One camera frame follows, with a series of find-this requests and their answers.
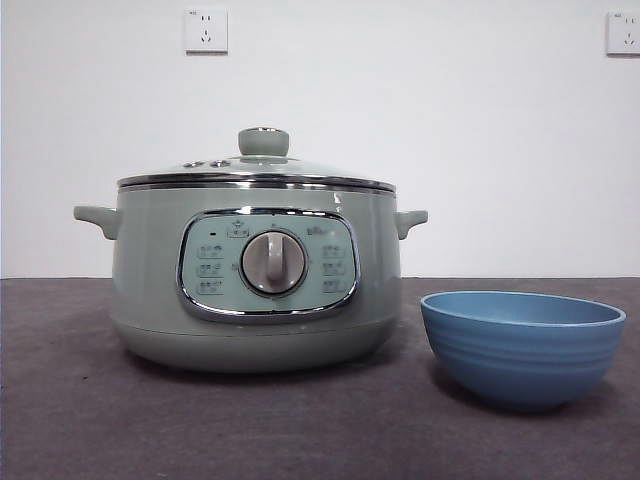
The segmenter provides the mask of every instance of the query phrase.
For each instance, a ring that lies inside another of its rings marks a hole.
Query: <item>bowl rim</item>
[[[562,300],[570,300],[570,301],[573,301],[573,302],[588,303],[590,305],[598,305],[600,307],[604,307],[604,308],[607,308],[609,310],[614,311],[615,313],[618,314],[618,316],[616,318],[612,318],[611,320],[603,320],[603,321],[600,321],[600,322],[583,322],[583,323],[515,322],[515,321],[511,321],[511,320],[497,321],[497,320],[493,320],[491,318],[484,318],[484,317],[480,317],[480,316],[476,316],[476,315],[466,315],[466,314],[462,314],[461,312],[454,312],[454,311],[450,311],[450,310],[445,310],[443,308],[437,308],[437,307],[434,307],[434,306],[429,305],[429,304],[426,303],[428,300],[430,300],[430,299],[432,299],[434,297],[440,297],[440,296],[444,296],[444,295],[456,295],[456,294],[461,294],[461,293],[474,293],[474,294],[475,293],[488,293],[488,294],[506,294],[506,295],[532,296],[532,297],[559,298],[559,299],[562,299]],[[516,326],[523,326],[523,327],[548,327],[548,328],[566,328],[566,327],[575,328],[575,327],[580,327],[580,328],[589,328],[589,327],[598,327],[598,326],[602,326],[602,325],[612,325],[612,324],[615,324],[615,323],[624,322],[625,319],[627,318],[627,314],[623,310],[620,310],[619,308],[614,307],[612,305],[608,305],[606,303],[594,302],[592,300],[585,300],[583,298],[567,297],[567,296],[564,296],[564,295],[550,295],[550,294],[546,294],[546,293],[514,292],[514,291],[504,291],[504,290],[451,290],[451,291],[446,291],[446,292],[430,293],[429,295],[425,295],[424,297],[422,297],[420,299],[420,305],[423,308],[426,308],[428,310],[432,310],[434,312],[441,313],[443,315],[449,315],[449,316],[458,317],[458,318],[465,318],[465,319],[474,320],[474,321],[478,321],[478,322],[491,323],[493,325],[516,325]]]

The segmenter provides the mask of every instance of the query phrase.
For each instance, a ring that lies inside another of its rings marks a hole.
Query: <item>ceramic bowl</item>
[[[603,377],[626,315],[602,303],[520,292],[459,291],[421,301],[445,370],[494,406],[554,408]]]

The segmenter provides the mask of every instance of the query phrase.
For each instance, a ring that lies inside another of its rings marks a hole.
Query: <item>lid knob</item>
[[[286,157],[289,134],[277,128],[247,128],[238,133],[238,146],[242,155]]]

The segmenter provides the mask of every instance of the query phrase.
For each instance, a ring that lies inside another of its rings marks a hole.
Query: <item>pot base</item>
[[[179,335],[114,322],[127,349],[148,360],[221,373],[300,370],[338,363],[382,345],[394,319],[327,332],[288,335]]]

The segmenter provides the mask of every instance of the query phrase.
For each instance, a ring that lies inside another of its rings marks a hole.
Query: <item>gray table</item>
[[[629,320],[585,398],[502,413],[456,386],[425,341],[418,299],[451,289],[556,293]],[[2,282],[3,478],[640,478],[640,279],[406,279],[378,352],[278,375],[174,371],[128,354],[110,281]]]

